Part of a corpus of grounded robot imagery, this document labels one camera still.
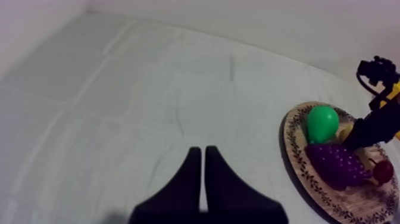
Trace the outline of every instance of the wooden plate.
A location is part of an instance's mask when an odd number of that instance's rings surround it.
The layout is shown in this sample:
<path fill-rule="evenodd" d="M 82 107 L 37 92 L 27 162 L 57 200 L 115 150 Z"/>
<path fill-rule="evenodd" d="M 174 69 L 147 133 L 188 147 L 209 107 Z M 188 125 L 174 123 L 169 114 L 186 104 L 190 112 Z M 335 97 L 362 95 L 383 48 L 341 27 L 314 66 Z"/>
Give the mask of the wooden plate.
<path fill-rule="evenodd" d="M 322 102 L 305 102 L 291 110 L 283 127 L 283 137 L 289 163 L 311 198 L 339 223 L 385 223 L 390 222 L 397 211 L 399 189 L 396 175 L 383 186 L 368 184 L 347 187 L 344 191 L 331 189 L 314 170 L 304 148 L 306 120 L 310 110 Z M 345 111 L 330 105 L 339 115 L 339 130 L 351 124 L 355 119 Z M 388 159 L 385 151 L 378 145 L 366 148 L 366 154 L 376 162 Z"/>

